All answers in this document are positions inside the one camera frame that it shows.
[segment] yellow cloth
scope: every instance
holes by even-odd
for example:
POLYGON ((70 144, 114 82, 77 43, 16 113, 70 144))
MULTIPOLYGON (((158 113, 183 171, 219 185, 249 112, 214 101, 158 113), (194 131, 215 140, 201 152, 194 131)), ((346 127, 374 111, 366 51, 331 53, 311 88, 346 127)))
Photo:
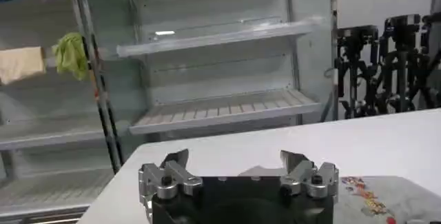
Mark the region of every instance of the yellow cloth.
POLYGON ((0 80, 3 85, 45 72, 41 47, 0 51, 0 80))
POLYGON ((57 72, 71 71, 75 78, 83 80, 88 73, 88 60, 79 33, 68 33, 52 47, 57 57, 57 72))

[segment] metal shelf frame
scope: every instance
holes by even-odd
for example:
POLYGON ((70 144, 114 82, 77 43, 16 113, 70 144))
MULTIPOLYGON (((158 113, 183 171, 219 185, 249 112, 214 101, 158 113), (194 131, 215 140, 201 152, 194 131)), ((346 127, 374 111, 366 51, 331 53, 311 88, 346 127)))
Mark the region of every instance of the metal shelf frame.
POLYGON ((314 28, 320 27, 323 22, 324 21, 321 17, 309 17, 298 22, 279 23, 238 32, 183 39, 166 39, 138 45, 118 45, 116 47, 116 52, 120 57, 133 57, 170 50, 183 50, 211 45, 238 43, 241 41, 261 40, 273 37, 299 36, 314 31, 314 28))
POLYGON ((277 116, 293 116, 321 108, 297 90, 270 90, 183 103, 158 105, 130 127, 146 134, 234 123, 277 116))
POLYGON ((98 115, 0 126, 0 150, 104 139, 98 115))
POLYGON ((7 181, 0 188, 0 221, 87 209, 112 177, 102 169, 7 181))

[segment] black tripod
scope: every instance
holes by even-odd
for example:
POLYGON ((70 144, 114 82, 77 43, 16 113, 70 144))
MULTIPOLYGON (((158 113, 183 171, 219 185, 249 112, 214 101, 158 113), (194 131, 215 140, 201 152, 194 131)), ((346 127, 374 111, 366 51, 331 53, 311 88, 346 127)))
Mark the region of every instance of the black tripod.
POLYGON ((376 114, 376 92, 378 83, 374 79, 378 66, 378 31, 375 26, 361 26, 338 30, 338 49, 335 68, 338 69, 338 96, 345 95, 344 78, 349 71, 350 101, 341 101, 345 108, 345 118, 372 116, 376 114), (368 67, 361 59, 365 45, 371 45, 371 65, 368 67), (366 97, 358 101, 358 78, 366 81, 366 97))
POLYGON ((441 92, 427 86, 427 79, 431 73, 439 66, 441 62, 441 50, 438 50, 432 61, 430 61, 429 53, 429 37, 432 29, 432 23, 441 22, 441 13, 435 13, 422 18, 423 27, 421 34, 421 53, 418 60, 414 61, 413 67, 413 84, 409 84, 409 99, 412 101, 415 95, 420 92, 426 107, 436 108, 441 106, 441 92))
POLYGON ((384 22, 384 33, 380 38, 381 74, 384 92, 378 99, 378 110, 387 114, 390 105, 396 112, 404 112, 413 104, 407 96, 407 87, 414 84, 418 60, 416 33, 420 30, 420 15, 402 15, 388 18, 384 22), (395 42, 394 51, 389 51, 389 40, 395 42), (392 91, 393 72, 397 72, 396 93, 392 91))

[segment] beige towel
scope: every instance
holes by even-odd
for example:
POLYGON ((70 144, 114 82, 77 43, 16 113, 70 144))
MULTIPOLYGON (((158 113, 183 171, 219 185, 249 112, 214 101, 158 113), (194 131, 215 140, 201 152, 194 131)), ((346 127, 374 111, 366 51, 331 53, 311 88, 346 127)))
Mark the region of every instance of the beige towel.
POLYGON ((41 47, 0 51, 0 80, 2 84, 7 85, 43 73, 45 73, 45 64, 41 47))

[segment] white table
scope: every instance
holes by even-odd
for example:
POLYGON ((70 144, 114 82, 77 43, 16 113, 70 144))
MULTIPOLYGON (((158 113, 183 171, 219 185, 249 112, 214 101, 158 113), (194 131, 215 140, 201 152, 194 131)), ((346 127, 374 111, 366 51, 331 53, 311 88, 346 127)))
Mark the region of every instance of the white table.
POLYGON ((235 176, 261 165, 282 167, 280 150, 300 152, 341 176, 401 176, 441 195, 441 110, 150 143, 139 147, 80 220, 80 224, 147 223, 139 203, 138 169, 189 149, 195 175, 235 176))

